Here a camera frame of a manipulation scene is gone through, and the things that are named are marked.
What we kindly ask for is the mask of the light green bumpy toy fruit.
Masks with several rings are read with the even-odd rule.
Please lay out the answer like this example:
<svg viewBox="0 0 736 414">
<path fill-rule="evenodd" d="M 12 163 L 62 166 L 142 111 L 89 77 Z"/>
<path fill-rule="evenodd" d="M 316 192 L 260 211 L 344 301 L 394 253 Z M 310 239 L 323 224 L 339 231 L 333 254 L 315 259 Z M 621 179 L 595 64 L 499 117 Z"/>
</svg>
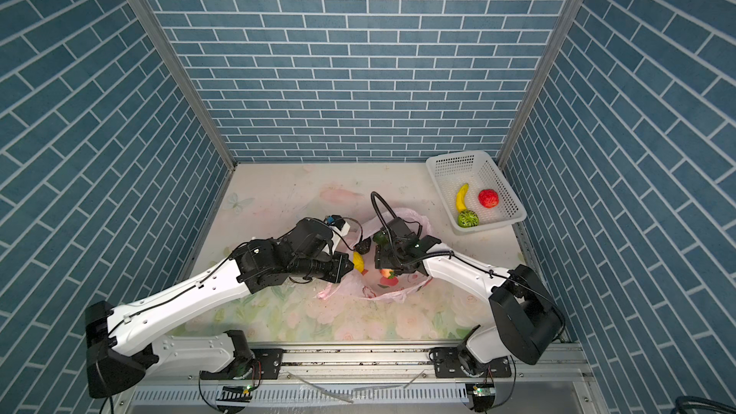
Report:
<svg viewBox="0 0 736 414">
<path fill-rule="evenodd" d="M 465 209 L 458 213 L 457 224 L 461 228 L 477 227 L 480 224 L 480 218 L 475 211 Z"/>
</svg>

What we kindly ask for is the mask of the white plastic mesh basket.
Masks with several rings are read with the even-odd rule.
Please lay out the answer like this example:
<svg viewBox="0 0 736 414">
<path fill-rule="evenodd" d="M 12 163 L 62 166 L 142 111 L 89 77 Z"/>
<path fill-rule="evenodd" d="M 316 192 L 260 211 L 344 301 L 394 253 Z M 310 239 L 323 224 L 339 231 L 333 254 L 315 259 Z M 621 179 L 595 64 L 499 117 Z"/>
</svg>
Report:
<svg viewBox="0 0 736 414">
<path fill-rule="evenodd" d="M 524 222 L 527 212 L 494 159 L 485 151 L 460 151 L 431 157 L 425 161 L 440 202 L 453 230 L 459 234 L 495 230 Z M 465 198 L 468 209 L 477 213 L 477 227 L 461 228 L 457 224 L 455 196 L 460 187 L 469 184 Z M 484 189 L 498 192 L 500 204 L 496 208 L 484 208 L 478 202 L 478 194 Z"/>
</svg>

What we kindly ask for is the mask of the yellow lemon toy fruit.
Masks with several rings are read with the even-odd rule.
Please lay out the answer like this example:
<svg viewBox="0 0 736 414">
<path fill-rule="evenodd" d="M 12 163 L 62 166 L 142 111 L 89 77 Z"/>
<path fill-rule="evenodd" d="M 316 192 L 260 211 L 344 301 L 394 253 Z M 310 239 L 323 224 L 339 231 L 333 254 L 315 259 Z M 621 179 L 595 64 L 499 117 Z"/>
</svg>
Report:
<svg viewBox="0 0 736 414">
<path fill-rule="evenodd" d="M 358 251 L 353 252 L 352 262 L 356 272 L 360 275 L 366 274 L 367 270 L 365 269 L 364 258 Z"/>
</svg>

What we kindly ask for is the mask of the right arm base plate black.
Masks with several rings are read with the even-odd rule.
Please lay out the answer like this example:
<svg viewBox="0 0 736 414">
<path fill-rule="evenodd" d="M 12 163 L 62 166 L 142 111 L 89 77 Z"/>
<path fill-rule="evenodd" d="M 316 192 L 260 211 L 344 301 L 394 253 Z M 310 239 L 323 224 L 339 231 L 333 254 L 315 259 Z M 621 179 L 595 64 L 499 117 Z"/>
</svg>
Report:
<svg viewBox="0 0 736 414">
<path fill-rule="evenodd" d="M 482 363 L 463 346 L 432 348 L 429 360 L 438 379 L 509 378 L 513 375 L 508 358 Z"/>
</svg>

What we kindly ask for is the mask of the red strawberry toy fruit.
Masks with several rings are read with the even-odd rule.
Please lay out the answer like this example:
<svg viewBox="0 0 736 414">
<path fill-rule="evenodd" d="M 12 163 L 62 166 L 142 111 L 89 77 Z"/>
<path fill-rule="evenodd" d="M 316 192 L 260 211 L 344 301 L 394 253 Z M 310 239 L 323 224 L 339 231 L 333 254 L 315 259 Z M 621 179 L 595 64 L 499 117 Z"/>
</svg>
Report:
<svg viewBox="0 0 736 414">
<path fill-rule="evenodd" d="M 478 202 L 484 208 L 496 208 L 500 204 L 500 197 L 498 195 L 498 192 L 493 189 L 484 189 L 480 191 L 477 198 Z"/>
</svg>

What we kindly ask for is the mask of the yellow banana toy fruit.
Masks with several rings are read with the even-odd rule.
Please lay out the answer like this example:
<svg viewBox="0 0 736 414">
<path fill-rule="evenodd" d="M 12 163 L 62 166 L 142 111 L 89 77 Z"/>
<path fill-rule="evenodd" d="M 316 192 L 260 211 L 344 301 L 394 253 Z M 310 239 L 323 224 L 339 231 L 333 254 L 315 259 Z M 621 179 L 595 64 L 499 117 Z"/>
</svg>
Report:
<svg viewBox="0 0 736 414">
<path fill-rule="evenodd" d="M 466 198 L 466 195 L 467 195 L 467 193 L 469 191 L 469 187 L 470 187 L 469 184 L 468 183 L 465 183 L 465 184 L 463 184 L 460 187 L 460 189 L 456 193 L 456 196 L 455 196 L 455 207 L 456 207 L 456 211 L 458 213 L 462 213 L 462 212 L 468 210 L 468 207 L 467 207 L 467 205 L 465 203 L 465 198 Z"/>
</svg>

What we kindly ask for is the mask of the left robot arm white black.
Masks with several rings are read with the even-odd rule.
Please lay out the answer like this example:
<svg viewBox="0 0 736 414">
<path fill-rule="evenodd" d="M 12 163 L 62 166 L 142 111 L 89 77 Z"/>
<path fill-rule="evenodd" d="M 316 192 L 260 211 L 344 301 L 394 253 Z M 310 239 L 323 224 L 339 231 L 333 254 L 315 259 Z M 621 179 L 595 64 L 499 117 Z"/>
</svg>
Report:
<svg viewBox="0 0 736 414">
<path fill-rule="evenodd" d="M 253 377 L 259 365 L 242 331 L 178 339 L 172 329 L 291 277 L 339 283 L 354 267 L 349 255 L 337 249 L 349 230 L 338 216 L 303 218 L 285 235 L 245 241 L 216 266 L 152 296 L 117 307 L 107 301 L 88 306 L 90 397 L 112 397 L 154 373 L 193 371 L 212 381 Z"/>
</svg>

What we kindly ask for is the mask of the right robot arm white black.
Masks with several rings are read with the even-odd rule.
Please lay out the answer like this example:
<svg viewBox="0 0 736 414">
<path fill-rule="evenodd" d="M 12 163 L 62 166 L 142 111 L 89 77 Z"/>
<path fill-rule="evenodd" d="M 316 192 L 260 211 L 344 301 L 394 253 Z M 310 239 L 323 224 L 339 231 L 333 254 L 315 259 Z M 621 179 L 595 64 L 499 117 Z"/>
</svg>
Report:
<svg viewBox="0 0 736 414">
<path fill-rule="evenodd" d="M 461 367 L 472 376 L 507 356 L 534 365 L 565 331 L 564 313 L 524 264 L 513 269 L 484 264 L 411 230 L 401 218 L 384 224 L 372 241 L 377 268 L 443 280 L 489 304 L 493 323 L 476 325 L 457 348 Z"/>
</svg>

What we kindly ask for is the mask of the red wax apple toy fruit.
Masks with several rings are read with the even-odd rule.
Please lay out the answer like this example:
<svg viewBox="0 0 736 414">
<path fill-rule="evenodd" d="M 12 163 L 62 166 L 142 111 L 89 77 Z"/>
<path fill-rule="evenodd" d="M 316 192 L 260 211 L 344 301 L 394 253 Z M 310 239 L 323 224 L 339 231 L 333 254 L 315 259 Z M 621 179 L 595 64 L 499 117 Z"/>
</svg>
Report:
<svg viewBox="0 0 736 414">
<path fill-rule="evenodd" d="M 381 272 L 381 276 L 385 279 L 393 279 L 396 277 L 395 271 L 389 268 L 383 268 L 379 272 Z"/>
</svg>

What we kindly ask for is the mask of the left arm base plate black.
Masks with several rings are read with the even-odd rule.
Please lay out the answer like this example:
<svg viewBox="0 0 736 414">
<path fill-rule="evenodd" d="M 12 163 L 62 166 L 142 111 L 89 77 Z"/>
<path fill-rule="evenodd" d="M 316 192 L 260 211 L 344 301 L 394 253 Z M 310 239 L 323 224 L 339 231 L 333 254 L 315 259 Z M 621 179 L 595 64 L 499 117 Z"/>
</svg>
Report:
<svg viewBox="0 0 736 414">
<path fill-rule="evenodd" d="M 266 348 L 253 350 L 253 357 L 236 356 L 218 372 L 200 371 L 203 381 L 275 381 L 283 362 L 284 350 Z"/>
</svg>

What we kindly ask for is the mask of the pink plastic fruit bag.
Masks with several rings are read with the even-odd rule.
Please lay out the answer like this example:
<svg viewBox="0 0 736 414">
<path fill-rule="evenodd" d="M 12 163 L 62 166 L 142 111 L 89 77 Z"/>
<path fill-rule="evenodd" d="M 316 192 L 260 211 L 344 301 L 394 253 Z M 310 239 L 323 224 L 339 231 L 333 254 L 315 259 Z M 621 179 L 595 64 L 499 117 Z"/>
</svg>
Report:
<svg viewBox="0 0 736 414">
<path fill-rule="evenodd" d="M 423 234 L 433 235 L 432 227 L 429 219 L 416 211 L 400 207 L 394 210 L 400 218 L 404 220 L 414 220 L 423 226 Z M 381 223 L 378 217 L 362 222 L 363 239 L 372 237 L 381 229 Z M 346 241 L 350 247 L 353 247 L 360 238 L 360 228 L 357 232 L 349 233 Z M 381 272 L 375 268 L 375 243 L 372 243 L 368 254 L 362 255 L 365 262 L 366 274 L 360 275 L 356 270 L 351 270 L 346 274 L 339 284 L 327 283 L 327 287 L 322 289 L 316 298 L 320 300 L 328 300 L 339 296 L 352 297 L 365 301 L 374 302 L 399 302 L 406 301 L 411 293 L 419 291 L 423 286 L 430 282 L 427 275 L 419 272 L 412 274 L 396 275 L 393 279 L 385 279 L 381 276 Z"/>
</svg>

